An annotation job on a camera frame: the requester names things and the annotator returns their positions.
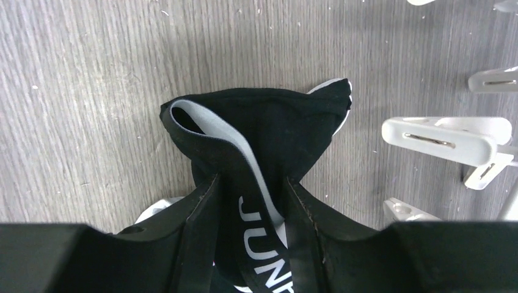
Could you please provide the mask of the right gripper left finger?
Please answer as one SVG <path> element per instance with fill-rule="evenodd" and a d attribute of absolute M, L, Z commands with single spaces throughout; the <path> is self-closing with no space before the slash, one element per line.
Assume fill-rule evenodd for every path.
<path fill-rule="evenodd" d="M 85 224 L 1 225 L 2 292 L 208 292 L 219 176 L 118 234 Z"/>

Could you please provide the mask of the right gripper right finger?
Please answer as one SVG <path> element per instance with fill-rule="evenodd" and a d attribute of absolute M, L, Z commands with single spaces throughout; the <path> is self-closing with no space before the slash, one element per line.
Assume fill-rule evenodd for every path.
<path fill-rule="evenodd" d="M 377 231 L 283 182 L 296 292 L 516 292 L 517 223 L 395 222 Z"/>

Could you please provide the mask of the black boxer briefs white trim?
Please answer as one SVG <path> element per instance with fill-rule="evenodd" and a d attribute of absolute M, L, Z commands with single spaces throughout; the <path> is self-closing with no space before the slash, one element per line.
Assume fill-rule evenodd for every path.
<path fill-rule="evenodd" d="M 195 191 L 162 200 L 149 223 L 189 204 L 173 292 L 329 292 L 327 256 L 300 185 L 343 127 L 351 83 L 306 93 L 237 88 L 174 98 L 159 118 L 192 165 Z"/>

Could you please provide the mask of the white clip hanger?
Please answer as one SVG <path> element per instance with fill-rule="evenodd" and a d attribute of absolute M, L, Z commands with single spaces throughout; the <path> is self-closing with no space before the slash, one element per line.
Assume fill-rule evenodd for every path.
<path fill-rule="evenodd" d="M 468 79 L 473 93 L 517 93 L 517 65 L 475 73 Z M 508 143 L 513 127 L 503 117 L 393 117 L 382 124 L 390 145 L 470 166 L 464 176 L 469 189 L 483 190 L 507 166 L 517 167 L 517 146 Z M 390 221 L 440 220 L 396 198 L 383 202 Z M 517 179 L 498 220 L 517 222 Z"/>

